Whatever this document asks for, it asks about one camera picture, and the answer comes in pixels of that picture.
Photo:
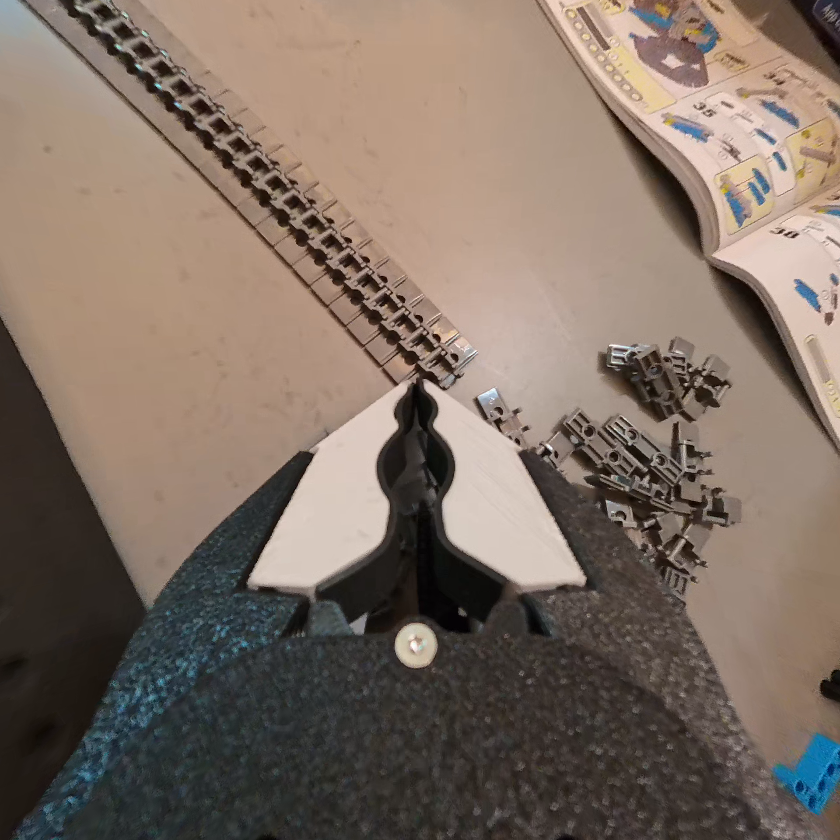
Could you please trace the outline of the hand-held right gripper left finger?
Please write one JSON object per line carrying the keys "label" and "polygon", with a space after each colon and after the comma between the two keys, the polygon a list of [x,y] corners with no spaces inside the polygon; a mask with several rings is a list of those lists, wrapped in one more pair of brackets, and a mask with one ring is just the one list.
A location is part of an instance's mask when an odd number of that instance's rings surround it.
{"label": "hand-held right gripper left finger", "polygon": [[394,591],[413,388],[396,386],[311,451],[250,572],[250,590],[310,601],[383,601]]}

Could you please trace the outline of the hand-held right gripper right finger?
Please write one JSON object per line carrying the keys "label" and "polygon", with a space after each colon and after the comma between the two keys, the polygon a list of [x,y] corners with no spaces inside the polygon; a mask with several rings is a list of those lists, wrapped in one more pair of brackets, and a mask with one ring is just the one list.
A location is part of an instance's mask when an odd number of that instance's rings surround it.
{"label": "hand-held right gripper right finger", "polygon": [[503,592],[585,587],[520,449],[435,385],[417,384],[416,413],[437,485],[433,518],[445,569]]}

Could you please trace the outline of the pile of grey track links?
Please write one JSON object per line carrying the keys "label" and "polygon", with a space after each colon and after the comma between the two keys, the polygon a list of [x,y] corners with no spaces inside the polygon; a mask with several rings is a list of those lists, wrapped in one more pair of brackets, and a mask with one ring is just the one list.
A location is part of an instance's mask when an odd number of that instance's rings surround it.
{"label": "pile of grey track links", "polygon": [[643,560],[673,596],[684,602],[714,529],[742,521],[742,502],[710,481],[712,457],[703,448],[698,421],[719,408],[732,387],[730,366],[716,355],[695,361],[696,347],[674,337],[666,349],[655,343],[610,343],[604,366],[621,375],[642,408],[669,424],[657,438],[624,414],[604,422],[577,407],[563,416],[553,435],[529,447],[529,426],[498,389],[478,394],[484,419],[521,449],[556,470],[572,457],[589,467],[585,482],[607,518],[637,538]]}

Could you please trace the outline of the grey desk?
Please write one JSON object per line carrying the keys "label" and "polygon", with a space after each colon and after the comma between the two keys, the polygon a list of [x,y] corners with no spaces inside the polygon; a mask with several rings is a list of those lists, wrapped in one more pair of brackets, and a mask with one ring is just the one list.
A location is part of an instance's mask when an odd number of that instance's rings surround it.
{"label": "grey desk", "polygon": [[[643,415],[609,342],[731,366],[700,423],[743,504],[688,613],[788,763],[838,706],[838,455],[751,290],[535,2],[147,2],[477,349],[531,440]],[[20,2],[2,2],[2,315],[150,604],[270,473],[390,383],[225,200]]]}

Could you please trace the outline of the blue toy brick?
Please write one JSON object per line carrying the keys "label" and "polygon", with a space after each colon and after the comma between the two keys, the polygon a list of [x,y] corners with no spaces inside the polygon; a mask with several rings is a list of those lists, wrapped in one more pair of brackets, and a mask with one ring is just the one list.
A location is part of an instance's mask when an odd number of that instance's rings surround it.
{"label": "blue toy brick", "polygon": [[810,813],[819,816],[839,783],[839,744],[815,734],[794,767],[776,764],[773,775]]}

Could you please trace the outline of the instruction booklet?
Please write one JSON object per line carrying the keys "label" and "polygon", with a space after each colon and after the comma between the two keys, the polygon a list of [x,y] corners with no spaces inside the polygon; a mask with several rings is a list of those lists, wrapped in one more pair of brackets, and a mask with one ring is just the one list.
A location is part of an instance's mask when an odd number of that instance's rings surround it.
{"label": "instruction booklet", "polygon": [[598,95],[686,191],[839,440],[838,84],[730,2],[539,2]]}

